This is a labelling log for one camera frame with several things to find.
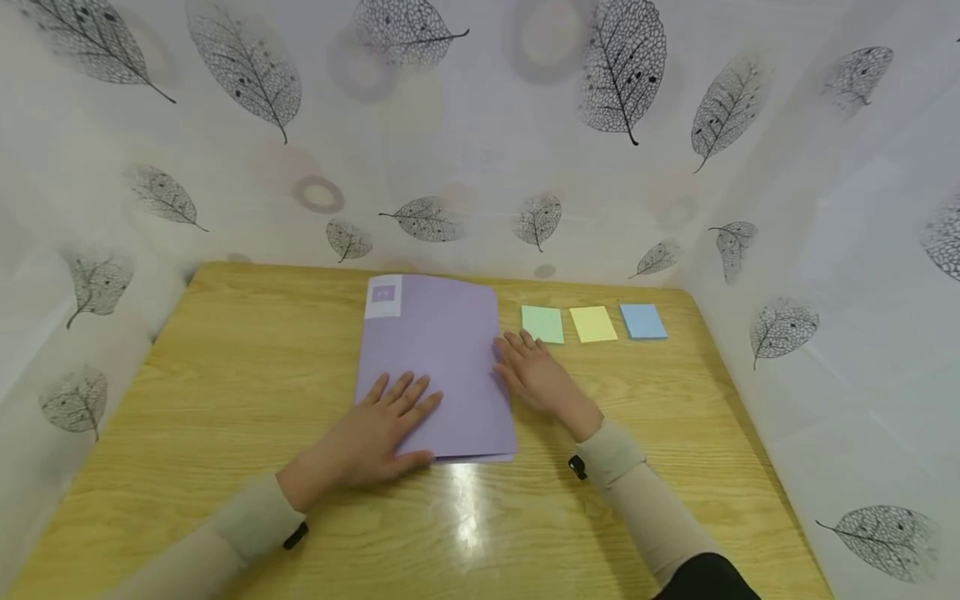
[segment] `wrist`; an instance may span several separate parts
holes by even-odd
[[[557,415],[557,419],[569,432],[577,444],[585,442],[600,430],[603,424],[603,412],[596,402],[584,396],[581,401],[571,403]]]
[[[336,488],[332,469],[312,464],[302,454],[277,472],[276,481],[290,507],[298,513],[309,512],[324,495]]]

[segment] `hand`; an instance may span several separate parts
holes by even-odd
[[[493,343],[501,357],[493,370],[511,392],[535,410],[558,419],[578,443],[600,429],[600,408],[577,387],[566,369],[550,355],[546,344],[534,341],[523,329],[519,336],[506,331]]]
[[[384,393],[389,378],[386,373],[380,375],[359,404],[276,475],[295,510],[307,512],[331,490],[392,481],[433,463],[429,450],[396,457],[394,451],[437,408],[444,394],[431,394],[418,403],[429,377],[410,385],[414,374],[406,372]]]

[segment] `beige sleeve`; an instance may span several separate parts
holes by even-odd
[[[587,476],[623,518],[640,558],[665,586],[698,554],[720,554],[716,542],[647,465],[646,456],[622,427],[604,420],[589,440],[577,444]]]
[[[257,477],[199,529],[107,592],[104,600],[216,598],[243,569],[278,550],[303,519],[290,508],[275,475]]]

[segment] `sleeve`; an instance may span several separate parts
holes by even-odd
[[[272,473],[257,477],[192,534],[127,578],[104,600],[210,600],[277,550],[303,523]]]
[[[640,558],[661,586],[695,556],[720,554],[716,542],[647,465],[646,455],[622,427],[604,420],[581,444],[589,480],[623,518]]]
[[[701,554],[683,563],[655,600],[726,598],[759,600],[730,561],[718,554]]]

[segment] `wooden table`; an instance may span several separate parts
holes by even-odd
[[[13,600],[94,598],[188,534],[251,474],[311,444],[353,398],[371,273],[203,265],[63,500]],[[474,279],[500,323],[522,304],[607,306],[620,340],[554,354],[765,599],[828,598],[777,476],[693,299],[678,290]],[[617,304],[652,302],[665,341],[626,338]],[[572,444],[515,403],[512,463],[434,466],[342,493],[310,535],[228,598],[647,598],[620,521],[566,466]]]

